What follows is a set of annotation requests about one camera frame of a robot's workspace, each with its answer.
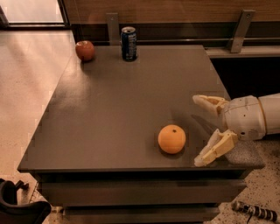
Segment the speckled floor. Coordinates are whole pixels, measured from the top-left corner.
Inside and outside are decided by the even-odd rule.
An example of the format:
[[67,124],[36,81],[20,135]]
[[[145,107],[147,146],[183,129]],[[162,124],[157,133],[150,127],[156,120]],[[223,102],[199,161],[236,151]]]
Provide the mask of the speckled floor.
[[[56,85],[74,54],[70,31],[0,31],[0,178],[30,183],[18,191],[20,203],[37,199],[36,182],[17,171],[23,153]],[[280,137],[254,142],[265,163],[246,177],[248,187],[237,200],[272,209],[280,214]],[[206,224],[245,224],[248,215],[220,205],[220,214]],[[67,223],[54,207],[45,224]],[[253,217],[251,224],[271,223]]]

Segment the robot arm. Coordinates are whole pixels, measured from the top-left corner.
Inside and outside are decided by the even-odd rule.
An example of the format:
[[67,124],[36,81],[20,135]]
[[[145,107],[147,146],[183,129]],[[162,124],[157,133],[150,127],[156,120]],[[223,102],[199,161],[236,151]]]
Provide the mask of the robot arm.
[[226,101],[224,98],[195,95],[194,103],[212,115],[222,116],[227,130],[217,129],[207,146],[194,159],[205,166],[231,151],[238,140],[262,139],[266,134],[280,133],[280,94],[256,98],[252,95]]

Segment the drawer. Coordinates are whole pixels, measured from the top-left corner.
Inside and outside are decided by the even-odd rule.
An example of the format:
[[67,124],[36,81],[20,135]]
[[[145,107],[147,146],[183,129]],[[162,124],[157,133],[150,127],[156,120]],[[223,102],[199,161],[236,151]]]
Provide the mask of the drawer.
[[240,179],[96,181],[42,183],[40,192],[53,206],[134,206],[221,203],[246,187]]
[[210,221],[219,213],[217,207],[166,206],[126,208],[67,208],[67,223],[202,223]]

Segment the floor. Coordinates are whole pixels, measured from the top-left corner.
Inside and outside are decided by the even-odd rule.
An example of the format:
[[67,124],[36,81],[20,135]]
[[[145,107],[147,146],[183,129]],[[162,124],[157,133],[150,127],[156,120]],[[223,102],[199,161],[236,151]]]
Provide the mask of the floor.
[[[73,54],[70,31],[0,31],[0,178],[30,183],[27,192],[19,190],[20,203],[40,197],[34,179],[17,167],[60,76],[67,65],[80,67],[78,59],[70,60]],[[248,187],[236,200],[280,214],[280,137],[256,141],[255,147],[266,166],[246,177]],[[245,224],[248,218],[223,203],[220,214],[205,223]],[[44,222],[54,223],[67,223],[57,207]],[[249,223],[271,222],[253,217]]]

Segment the black can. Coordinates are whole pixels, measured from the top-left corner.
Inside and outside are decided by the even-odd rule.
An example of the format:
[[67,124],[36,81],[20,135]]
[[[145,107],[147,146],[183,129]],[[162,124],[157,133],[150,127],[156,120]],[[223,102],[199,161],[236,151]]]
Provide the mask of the black can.
[[137,32],[134,27],[122,28],[122,58],[126,61],[133,61],[137,58]]

